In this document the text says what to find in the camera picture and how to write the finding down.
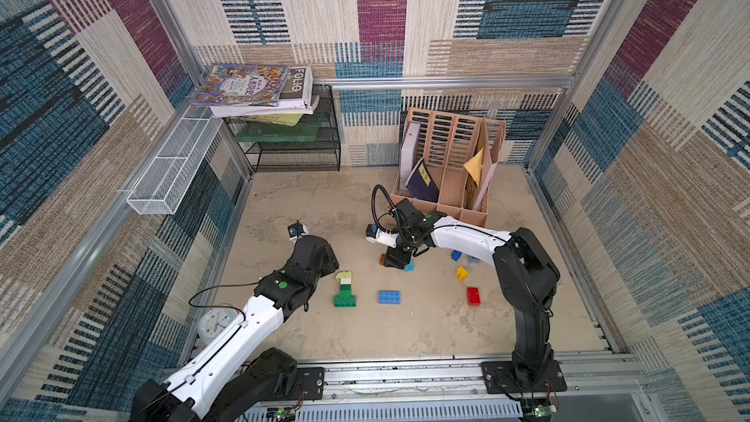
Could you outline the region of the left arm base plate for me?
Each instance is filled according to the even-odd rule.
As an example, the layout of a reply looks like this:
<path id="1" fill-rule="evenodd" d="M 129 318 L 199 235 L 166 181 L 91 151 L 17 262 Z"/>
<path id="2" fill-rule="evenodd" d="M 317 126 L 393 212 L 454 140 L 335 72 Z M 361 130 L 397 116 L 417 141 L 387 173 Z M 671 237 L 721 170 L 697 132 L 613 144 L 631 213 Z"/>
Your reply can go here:
<path id="1" fill-rule="evenodd" d="M 289 400 L 320 401 L 323 398 L 325 369 L 323 367 L 297 367 Z"/>

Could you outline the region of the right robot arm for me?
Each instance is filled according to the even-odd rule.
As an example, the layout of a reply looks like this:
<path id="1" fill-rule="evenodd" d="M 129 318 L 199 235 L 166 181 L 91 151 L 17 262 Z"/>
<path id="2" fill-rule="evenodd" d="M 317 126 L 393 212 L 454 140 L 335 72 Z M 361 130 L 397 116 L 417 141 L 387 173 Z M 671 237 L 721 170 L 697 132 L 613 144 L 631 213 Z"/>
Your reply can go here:
<path id="1" fill-rule="evenodd" d="M 369 241 L 387 246 L 386 267 L 403 270 L 431 248 L 459 251 L 494 267 L 502 294 L 515 310 L 512 380 L 525 391 L 545 383 L 555 363 L 550 318 L 561 274 L 535 234 L 526 228 L 481 228 L 441 212 L 424 214 L 407 199 L 393 204 L 387 215 L 396 222 L 392 230 L 381 225 L 378 215 L 366 230 Z"/>

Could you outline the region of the long green lego brick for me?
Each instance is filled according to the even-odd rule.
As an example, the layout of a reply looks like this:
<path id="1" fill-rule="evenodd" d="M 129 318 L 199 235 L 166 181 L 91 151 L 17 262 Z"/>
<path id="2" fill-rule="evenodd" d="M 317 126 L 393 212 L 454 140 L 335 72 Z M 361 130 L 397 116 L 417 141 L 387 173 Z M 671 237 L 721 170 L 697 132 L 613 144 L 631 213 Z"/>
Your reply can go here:
<path id="1" fill-rule="evenodd" d="M 333 299 L 336 308 L 353 308 L 357 306 L 357 297 L 339 295 Z"/>

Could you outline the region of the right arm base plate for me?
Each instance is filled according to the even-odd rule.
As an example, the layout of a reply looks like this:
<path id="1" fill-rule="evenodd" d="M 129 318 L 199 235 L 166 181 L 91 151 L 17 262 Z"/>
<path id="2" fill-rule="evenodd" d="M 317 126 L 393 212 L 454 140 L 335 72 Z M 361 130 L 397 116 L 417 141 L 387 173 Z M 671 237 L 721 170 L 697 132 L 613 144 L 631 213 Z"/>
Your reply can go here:
<path id="1" fill-rule="evenodd" d="M 488 394 L 529 396 L 531 393 L 546 395 L 547 391 L 560 393 L 568 390 L 562 369 L 554 359 L 539 368 L 513 361 L 483 361 L 480 370 Z"/>

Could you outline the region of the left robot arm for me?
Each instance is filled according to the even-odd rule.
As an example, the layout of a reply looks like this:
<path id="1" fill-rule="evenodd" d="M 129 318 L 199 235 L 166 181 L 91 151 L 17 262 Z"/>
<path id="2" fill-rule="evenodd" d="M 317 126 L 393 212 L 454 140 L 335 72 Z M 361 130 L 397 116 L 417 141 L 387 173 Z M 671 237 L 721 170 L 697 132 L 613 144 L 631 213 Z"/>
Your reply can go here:
<path id="1" fill-rule="evenodd" d="M 301 236 L 290 258 L 266 275 L 239 315 L 197 357 L 162 383 L 146 381 L 137 390 L 132 421 L 234 421 L 254 404 L 289 399 L 297 386 L 297 361 L 271 348 L 250 361 L 262 342 L 309 302 L 321 277 L 339 263 L 330 243 Z"/>

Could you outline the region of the lime green lego brick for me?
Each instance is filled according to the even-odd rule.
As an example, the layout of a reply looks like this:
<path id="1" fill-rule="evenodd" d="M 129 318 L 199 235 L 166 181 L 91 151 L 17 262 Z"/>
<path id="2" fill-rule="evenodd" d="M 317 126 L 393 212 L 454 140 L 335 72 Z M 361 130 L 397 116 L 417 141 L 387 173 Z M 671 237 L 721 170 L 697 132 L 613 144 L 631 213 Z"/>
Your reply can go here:
<path id="1" fill-rule="evenodd" d="M 353 274 L 348 271 L 341 271 L 335 277 L 339 285 L 351 285 L 352 278 L 353 278 Z"/>

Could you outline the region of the long blue lego brick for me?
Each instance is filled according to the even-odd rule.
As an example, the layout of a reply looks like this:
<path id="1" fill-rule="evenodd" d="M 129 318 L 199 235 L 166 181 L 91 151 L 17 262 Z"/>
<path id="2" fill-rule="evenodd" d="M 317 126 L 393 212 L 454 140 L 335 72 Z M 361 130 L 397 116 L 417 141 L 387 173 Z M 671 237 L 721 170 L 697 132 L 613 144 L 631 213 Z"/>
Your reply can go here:
<path id="1" fill-rule="evenodd" d="M 378 292 L 378 303 L 381 305 L 399 305 L 402 302 L 402 293 L 396 290 L 380 290 Z"/>

